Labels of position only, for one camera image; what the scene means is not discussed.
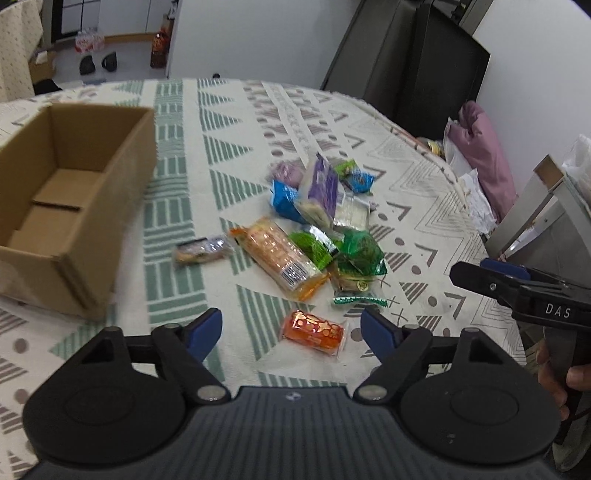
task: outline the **finger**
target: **finger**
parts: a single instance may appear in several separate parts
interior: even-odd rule
[[[571,367],[566,375],[566,384],[581,392],[591,390],[591,365]]]
[[[544,365],[548,360],[550,360],[550,352],[548,351],[545,340],[542,340],[538,347],[538,353],[535,354],[535,363]]]
[[[554,397],[557,406],[562,407],[566,403],[566,391],[554,378],[554,372],[550,368],[550,364],[545,363],[538,370],[538,382]]]
[[[565,421],[567,418],[569,418],[569,408],[566,406],[562,406],[560,407],[560,420]]]

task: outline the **bedspread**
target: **bedspread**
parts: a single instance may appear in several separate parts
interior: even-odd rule
[[[107,83],[1,104],[0,144],[48,102],[153,106],[159,161],[129,226],[104,322],[0,299],[0,479],[19,478],[36,461],[20,417],[29,395],[104,325],[145,335],[219,307],[223,333],[205,363],[234,393],[246,384],[342,384],[352,391],[379,364],[359,328],[363,305],[336,309],[328,284],[306,304],[295,304],[240,249],[210,264],[171,265],[175,244],[271,215],[268,164],[305,158],[309,145],[329,158],[354,158],[376,175],[372,200],[378,208],[370,232],[388,264],[383,314],[435,335],[457,336],[468,325],[479,326],[524,362],[510,311],[449,280],[455,262],[486,256],[453,173],[363,102],[259,81]],[[282,319],[296,307],[348,323],[336,361],[278,341]]]

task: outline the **white wall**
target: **white wall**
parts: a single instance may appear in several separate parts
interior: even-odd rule
[[[491,53],[478,103],[518,193],[546,154],[591,137],[591,18],[570,0],[494,0],[474,37]]]
[[[359,0],[181,0],[171,77],[320,87]]]

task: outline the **black monitor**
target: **black monitor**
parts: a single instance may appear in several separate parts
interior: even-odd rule
[[[448,117],[476,100],[490,54],[431,2],[417,10],[413,47],[393,120],[415,137],[443,138]]]

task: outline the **orange wrapper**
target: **orange wrapper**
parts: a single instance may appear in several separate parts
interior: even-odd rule
[[[281,334],[283,338],[289,338],[328,355],[336,355],[345,329],[338,323],[296,310],[285,317]]]

